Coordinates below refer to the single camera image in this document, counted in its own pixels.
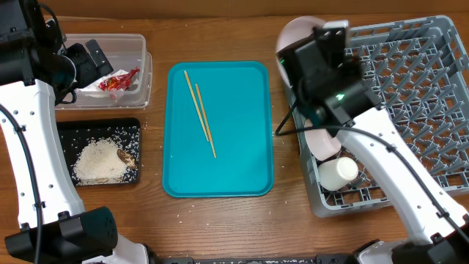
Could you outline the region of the white napkin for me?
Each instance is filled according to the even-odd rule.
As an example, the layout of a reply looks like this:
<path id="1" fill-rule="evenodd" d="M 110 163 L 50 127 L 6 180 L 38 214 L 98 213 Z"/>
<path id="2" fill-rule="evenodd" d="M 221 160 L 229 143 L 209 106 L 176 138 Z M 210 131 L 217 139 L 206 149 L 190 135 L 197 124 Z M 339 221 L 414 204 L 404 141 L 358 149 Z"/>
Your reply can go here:
<path id="1" fill-rule="evenodd" d="M 94 98 L 103 98 L 103 97 L 106 97 L 108 95 L 108 93 L 105 91 L 105 90 L 102 90 L 99 85 L 111 78 L 111 77 L 115 77 L 115 76 L 120 76 L 120 75 L 124 75 L 124 74 L 128 74 L 128 71 L 126 70 L 118 70 L 117 72 L 115 73 L 111 73 L 111 74 L 108 74 L 104 77 L 101 77 L 99 78 L 98 80 L 92 82 L 90 85 L 88 85 L 87 87 L 84 87 L 84 88 L 80 88 L 80 89 L 77 89 L 77 92 L 81 92 L 83 93 L 84 95 L 88 95 L 88 96 L 91 96 L 91 97 L 94 97 Z"/>

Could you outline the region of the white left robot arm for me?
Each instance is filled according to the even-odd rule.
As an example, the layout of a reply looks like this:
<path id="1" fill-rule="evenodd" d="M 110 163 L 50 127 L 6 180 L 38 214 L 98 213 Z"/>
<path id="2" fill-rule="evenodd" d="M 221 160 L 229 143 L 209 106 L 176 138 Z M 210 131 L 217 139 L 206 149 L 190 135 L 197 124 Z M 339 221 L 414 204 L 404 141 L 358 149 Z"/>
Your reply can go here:
<path id="1" fill-rule="evenodd" d="M 66 47 L 37 0 L 1 3 L 1 129 L 18 192 L 20 230 L 8 253 L 30 263 L 156 263 L 117 231 L 106 207 L 86 210 L 67 169 L 56 105 L 112 71 L 94 40 Z"/>

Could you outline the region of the large white plate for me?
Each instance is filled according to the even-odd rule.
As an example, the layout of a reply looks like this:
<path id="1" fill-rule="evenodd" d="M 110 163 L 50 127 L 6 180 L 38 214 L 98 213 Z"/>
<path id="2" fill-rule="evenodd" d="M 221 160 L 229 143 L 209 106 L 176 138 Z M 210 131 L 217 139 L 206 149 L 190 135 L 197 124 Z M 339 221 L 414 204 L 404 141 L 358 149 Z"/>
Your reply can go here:
<path id="1" fill-rule="evenodd" d="M 315 26 L 323 27 L 324 24 L 324 20 L 314 16 L 306 15 L 300 16 L 290 21 L 281 30 L 281 33 L 278 36 L 276 42 L 276 64 L 285 87 L 291 88 L 292 85 L 289 82 L 286 70 L 281 65 L 281 59 L 277 53 L 283 48 L 286 48 L 288 45 L 308 37 L 312 33 L 312 29 Z"/>

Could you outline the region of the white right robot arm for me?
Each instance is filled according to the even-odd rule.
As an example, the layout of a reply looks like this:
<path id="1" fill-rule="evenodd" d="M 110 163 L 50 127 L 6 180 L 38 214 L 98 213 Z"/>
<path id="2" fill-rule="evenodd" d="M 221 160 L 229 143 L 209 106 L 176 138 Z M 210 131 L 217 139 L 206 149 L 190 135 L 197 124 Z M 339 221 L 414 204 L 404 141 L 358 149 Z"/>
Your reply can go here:
<path id="1" fill-rule="evenodd" d="M 399 242 L 372 241 L 341 263 L 466 263 L 468 211 L 439 184 L 407 146 L 381 99 L 363 79 L 358 57 L 346 55 L 346 21 L 303 16 L 276 44 L 281 78 L 295 96 L 293 111 L 311 121 L 325 153 L 337 139 L 368 170 L 407 230 Z"/>

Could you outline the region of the brown food scrap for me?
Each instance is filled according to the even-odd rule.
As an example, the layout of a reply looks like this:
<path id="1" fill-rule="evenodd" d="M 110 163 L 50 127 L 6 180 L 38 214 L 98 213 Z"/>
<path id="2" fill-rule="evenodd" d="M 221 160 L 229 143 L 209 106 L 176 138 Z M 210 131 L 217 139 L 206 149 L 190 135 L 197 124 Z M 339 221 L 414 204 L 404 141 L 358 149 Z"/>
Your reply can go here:
<path id="1" fill-rule="evenodd" d="M 117 156 L 119 159 L 130 169 L 137 169 L 136 159 L 129 153 L 122 149 L 117 150 Z"/>

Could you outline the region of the pink bowl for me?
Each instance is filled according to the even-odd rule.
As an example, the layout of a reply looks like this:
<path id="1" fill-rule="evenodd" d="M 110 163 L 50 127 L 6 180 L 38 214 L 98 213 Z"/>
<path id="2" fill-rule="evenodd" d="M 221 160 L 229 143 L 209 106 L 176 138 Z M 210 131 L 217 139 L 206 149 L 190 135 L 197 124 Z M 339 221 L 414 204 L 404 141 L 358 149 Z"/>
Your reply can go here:
<path id="1" fill-rule="evenodd" d="M 341 142 L 332 137 L 326 129 L 313 129 L 304 132 L 306 144 L 311 154 L 324 161 L 341 150 Z"/>

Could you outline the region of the white plastic cup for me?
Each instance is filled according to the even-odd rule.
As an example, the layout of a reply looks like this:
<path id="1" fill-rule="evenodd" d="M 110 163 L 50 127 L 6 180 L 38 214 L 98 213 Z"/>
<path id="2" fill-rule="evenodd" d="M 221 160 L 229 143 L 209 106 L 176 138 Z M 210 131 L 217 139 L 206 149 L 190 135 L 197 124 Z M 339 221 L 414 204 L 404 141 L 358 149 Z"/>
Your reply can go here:
<path id="1" fill-rule="evenodd" d="M 336 158 L 320 164 L 318 172 L 320 185 L 329 191 L 337 191 L 356 179 L 358 165 L 348 157 Z"/>

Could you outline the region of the red snack wrapper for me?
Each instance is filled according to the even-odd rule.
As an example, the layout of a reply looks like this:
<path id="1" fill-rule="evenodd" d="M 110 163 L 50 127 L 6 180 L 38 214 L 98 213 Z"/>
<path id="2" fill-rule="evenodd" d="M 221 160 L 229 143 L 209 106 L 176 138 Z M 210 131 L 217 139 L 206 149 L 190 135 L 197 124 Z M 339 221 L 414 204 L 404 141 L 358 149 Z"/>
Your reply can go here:
<path id="1" fill-rule="evenodd" d="M 136 76 L 139 72 L 140 69 L 136 67 L 128 73 L 111 76 L 100 82 L 98 87 L 103 91 L 126 91 L 136 80 Z"/>

